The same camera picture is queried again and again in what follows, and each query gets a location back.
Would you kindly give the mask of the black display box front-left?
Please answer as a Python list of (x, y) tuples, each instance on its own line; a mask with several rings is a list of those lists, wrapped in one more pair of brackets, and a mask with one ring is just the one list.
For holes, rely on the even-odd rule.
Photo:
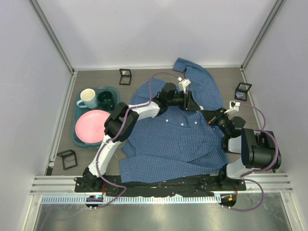
[(59, 152), (56, 156), (62, 159), (63, 170), (78, 166), (76, 152), (71, 149)]

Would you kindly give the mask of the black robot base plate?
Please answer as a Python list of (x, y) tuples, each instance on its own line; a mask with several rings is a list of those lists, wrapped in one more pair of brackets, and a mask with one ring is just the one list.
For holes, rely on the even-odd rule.
[[(214, 192), (245, 191), (246, 185), (242, 180), (224, 179), (219, 180), (217, 176), (197, 175), (174, 180), (161, 181), (156, 183), (129, 182), (122, 183), (121, 177), (106, 176), (113, 184), (123, 185), (127, 189), (124, 197), (167, 197), (176, 194), (183, 197), (210, 196)], [(75, 177), (75, 192), (79, 193), (105, 193), (107, 196), (117, 196), (123, 189), (112, 186), (102, 179), (93, 188), (82, 177)]]

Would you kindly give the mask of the light blue mug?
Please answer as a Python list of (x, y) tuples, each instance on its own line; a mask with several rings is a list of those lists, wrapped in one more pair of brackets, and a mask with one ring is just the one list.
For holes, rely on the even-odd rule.
[(79, 108), (96, 109), (98, 107), (98, 100), (94, 89), (84, 89), (80, 93), (80, 100), (76, 105)]

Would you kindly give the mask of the dark green mug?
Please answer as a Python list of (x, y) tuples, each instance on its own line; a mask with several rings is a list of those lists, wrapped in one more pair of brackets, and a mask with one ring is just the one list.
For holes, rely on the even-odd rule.
[(113, 95), (110, 91), (102, 91), (99, 93), (98, 97), (98, 102), (99, 106), (104, 110), (104, 111), (112, 111), (114, 110), (115, 107), (115, 101), (113, 98)]

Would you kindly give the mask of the pink plate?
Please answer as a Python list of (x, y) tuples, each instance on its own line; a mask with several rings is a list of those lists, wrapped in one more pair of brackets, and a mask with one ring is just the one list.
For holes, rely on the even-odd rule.
[(75, 133), (84, 143), (100, 143), (104, 139), (105, 122), (110, 113), (103, 110), (90, 110), (84, 113), (75, 124)]

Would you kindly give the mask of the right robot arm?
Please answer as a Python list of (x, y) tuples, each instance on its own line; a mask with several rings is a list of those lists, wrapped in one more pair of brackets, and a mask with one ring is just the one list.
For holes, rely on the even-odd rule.
[(242, 176), (279, 169), (282, 157), (273, 132), (263, 130), (255, 134), (253, 129), (244, 128), (246, 121), (241, 117), (229, 119), (225, 108), (202, 110), (201, 113), (209, 125), (223, 132), (222, 149), (241, 155), (240, 159), (219, 170), (218, 175), (210, 181), (210, 189), (220, 187), (223, 191), (232, 190), (243, 184)]

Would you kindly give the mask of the black display box back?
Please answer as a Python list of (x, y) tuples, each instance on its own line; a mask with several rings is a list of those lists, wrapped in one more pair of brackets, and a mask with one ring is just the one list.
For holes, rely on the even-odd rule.
[(120, 72), (119, 85), (127, 85), (127, 86), (129, 86), (130, 83), (131, 83), (131, 79), (132, 79), (131, 70), (130, 69), (120, 68), (119, 72)]

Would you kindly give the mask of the aluminium frame rail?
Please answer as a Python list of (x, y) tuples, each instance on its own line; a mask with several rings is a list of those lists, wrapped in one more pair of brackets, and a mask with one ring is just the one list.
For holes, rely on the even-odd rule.
[(52, 44), (54, 45), (56, 51), (60, 55), (62, 61), (64, 62), (68, 72), (73, 75), (74, 68), (72, 67), (67, 55), (65, 54), (55, 32), (53, 31), (45, 13), (43, 12), (39, 2), (37, 0), (29, 0), (29, 4), (31, 5), (33, 11), (37, 15), (39, 21), (41, 22), (45, 32), (47, 33), (48, 37), (50, 38)]

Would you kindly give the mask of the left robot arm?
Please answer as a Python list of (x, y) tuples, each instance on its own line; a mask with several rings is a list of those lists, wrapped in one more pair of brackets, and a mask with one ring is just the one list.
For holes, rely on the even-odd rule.
[(85, 168), (80, 178), (80, 186), (88, 191), (97, 192), (106, 182), (102, 176), (118, 146), (128, 139), (137, 121), (154, 118), (167, 111), (169, 106), (178, 106), (183, 111), (201, 111), (192, 96), (192, 92), (180, 83), (180, 91), (173, 83), (166, 83), (155, 97), (144, 104), (127, 105), (120, 102), (107, 118), (104, 126), (104, 139), (94, 160)]

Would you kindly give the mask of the black display box right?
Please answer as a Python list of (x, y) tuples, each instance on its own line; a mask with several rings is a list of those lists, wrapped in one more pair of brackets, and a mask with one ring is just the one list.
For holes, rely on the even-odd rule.
[[(237, 86), (237, 88), (235, 89), (235, 94), (234, 94), (234, 98), (236, 100), (240, 100), (240, 101), (247, 101), (248, 98), (248, 91), (250, 90), (250, 88), (252, 87), (252, 84), (249, 83), (244, 83), (244, 82), (240, 82)], [(244, 97), (242, 99), (239, 99), (236, 97), (236, 93), (237, 92), (242, 92)]]

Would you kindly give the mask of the teal plastic tray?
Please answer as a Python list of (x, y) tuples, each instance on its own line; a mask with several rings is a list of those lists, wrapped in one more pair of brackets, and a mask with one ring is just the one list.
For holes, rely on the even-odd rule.
[(119, 91), (110, 86), (87, 88), (77, 94), (71, 127), (71, 141), (79, 148), (99, 147), (104, 123), (119, 103)]

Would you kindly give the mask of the blue plaid shirt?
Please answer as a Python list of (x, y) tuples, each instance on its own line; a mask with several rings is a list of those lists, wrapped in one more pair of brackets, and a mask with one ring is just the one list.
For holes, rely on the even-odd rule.
[[(223, 107), (216, 82), (206, 69), (178, 58), (173, 70), (185, 72), (199, 106), (210, 111)], [(207, 124), (201, 112), (168, 107), (162, 115), (136, 123), (122, 148), (127, 159), (119, 162), (121, 182), (155, 183), (216, 173), (229, 162), (221, 148), (223, 136), (218, 127)]]

